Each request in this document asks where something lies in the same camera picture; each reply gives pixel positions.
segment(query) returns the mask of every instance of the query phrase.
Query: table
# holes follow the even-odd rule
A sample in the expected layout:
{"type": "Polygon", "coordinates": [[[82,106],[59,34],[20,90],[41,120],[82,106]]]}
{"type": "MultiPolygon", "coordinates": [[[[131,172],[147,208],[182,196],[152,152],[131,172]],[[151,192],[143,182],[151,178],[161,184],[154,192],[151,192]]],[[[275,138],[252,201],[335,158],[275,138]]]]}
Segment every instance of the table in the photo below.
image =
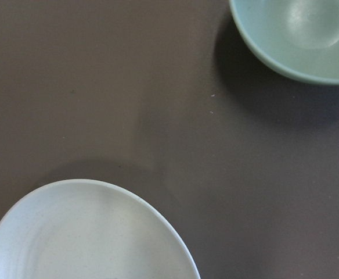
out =
{"type": "Polygon", "coordinates": [[[339,278],[339,87],[264,66],[227,1],[0,1],[0,219],[68,178],[148,201],[202,278],[339,278]]]}

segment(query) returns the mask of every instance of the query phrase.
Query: tabletop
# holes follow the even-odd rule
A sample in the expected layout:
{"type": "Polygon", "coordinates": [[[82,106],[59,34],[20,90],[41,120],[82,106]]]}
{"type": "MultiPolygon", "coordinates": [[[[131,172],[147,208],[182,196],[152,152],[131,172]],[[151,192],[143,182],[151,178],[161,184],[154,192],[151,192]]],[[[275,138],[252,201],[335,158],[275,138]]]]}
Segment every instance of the tabletop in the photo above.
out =
{"type": "Polygon", "coordinates": [[[202,278],[339,278],[339,87],[264,66],[226,0],[0,1],[0,219],[68,178],[148,201],[202,278]]]}

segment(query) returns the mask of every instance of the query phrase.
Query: green bowl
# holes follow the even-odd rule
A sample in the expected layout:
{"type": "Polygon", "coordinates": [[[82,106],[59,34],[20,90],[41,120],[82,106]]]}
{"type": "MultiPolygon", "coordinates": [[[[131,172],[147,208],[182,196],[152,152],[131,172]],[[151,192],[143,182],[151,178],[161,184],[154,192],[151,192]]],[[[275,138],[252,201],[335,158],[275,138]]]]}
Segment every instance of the green bowl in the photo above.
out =
{"type": "Polygon", "coordinates": [[[251,51],[274,71],[339,85],[339,0],[230,0],[251,51]]]}

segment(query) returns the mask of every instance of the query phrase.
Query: white dish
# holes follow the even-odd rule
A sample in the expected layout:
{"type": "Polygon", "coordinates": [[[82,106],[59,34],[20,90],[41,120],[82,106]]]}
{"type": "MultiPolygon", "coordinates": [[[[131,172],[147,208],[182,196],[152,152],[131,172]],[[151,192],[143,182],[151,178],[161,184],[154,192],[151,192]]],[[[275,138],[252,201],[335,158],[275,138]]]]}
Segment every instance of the white dish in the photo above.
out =
{"type": "Polygon", "coordinates": [[[64,180],[18,201],[0,222],[1,279],[199,279],[166,219],[135,194],[64,180]]]}

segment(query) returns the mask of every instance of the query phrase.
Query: white ceramic plate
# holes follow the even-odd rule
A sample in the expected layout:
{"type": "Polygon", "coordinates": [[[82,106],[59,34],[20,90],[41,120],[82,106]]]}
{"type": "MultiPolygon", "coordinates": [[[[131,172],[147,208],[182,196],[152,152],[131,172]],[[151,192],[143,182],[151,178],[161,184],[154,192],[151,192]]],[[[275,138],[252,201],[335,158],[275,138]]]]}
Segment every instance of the white ceramic plate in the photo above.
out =
{"type": "Polygon", "coordinates": [[[199,279],[177,232],[118,186],[64,180],[15,204],[0,222],[0,279],[199,279]]]}

